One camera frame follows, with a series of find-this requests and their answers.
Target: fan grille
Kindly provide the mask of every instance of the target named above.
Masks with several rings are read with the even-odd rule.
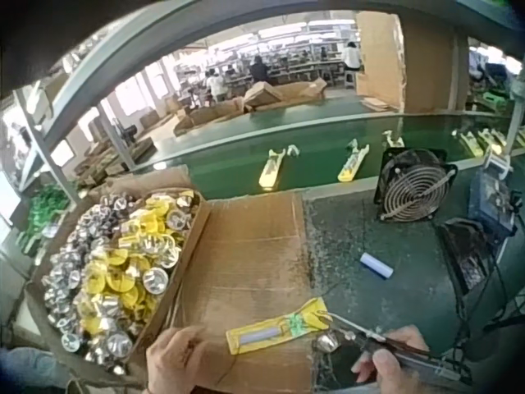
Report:
[[[381,219],[413,222],[434,213],[449,191],[447,174],[442,167],[416,165],[395,170],[384,198]]]

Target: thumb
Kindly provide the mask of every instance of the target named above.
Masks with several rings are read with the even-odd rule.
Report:
[[[377,381],[381,394],[397,394],[403,387],[404,373],[399,361],[388,350],[380,349],[372,356],[377,369]]]

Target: white shirt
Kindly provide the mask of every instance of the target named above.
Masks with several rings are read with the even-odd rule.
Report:
[[[361,67],[361,54],[359,48],[345,47],[343,49],[343,62],[351,68]]]
[[[212,96],[228,93],[228,88],[224,84],[224,78],[221,76],[210,76],[206,81],[206,87],[212,90]]]

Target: person in black shirt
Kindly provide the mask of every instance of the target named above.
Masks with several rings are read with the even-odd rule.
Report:
[[[253,60],[253,65],[249,68],[249,73],[253,77],[253,82],[268,82],[268,67],[263,63],[263,59],[257,55]]]

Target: person in white shirt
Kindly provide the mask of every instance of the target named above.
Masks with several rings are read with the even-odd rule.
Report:
[[[357,45],[352,41],[343,49],[343,62],[345,62],[345,70],[361,70],[361,53]]]
[[[215,98],[215,101],[220,103],[221,101],[226,100],[226,94],[228,93],[228,88],[222,76],[219,76],[215,73],[214,68],[209,70],[210,76],[206,81],[206,87],[212,91],[212,96]]]

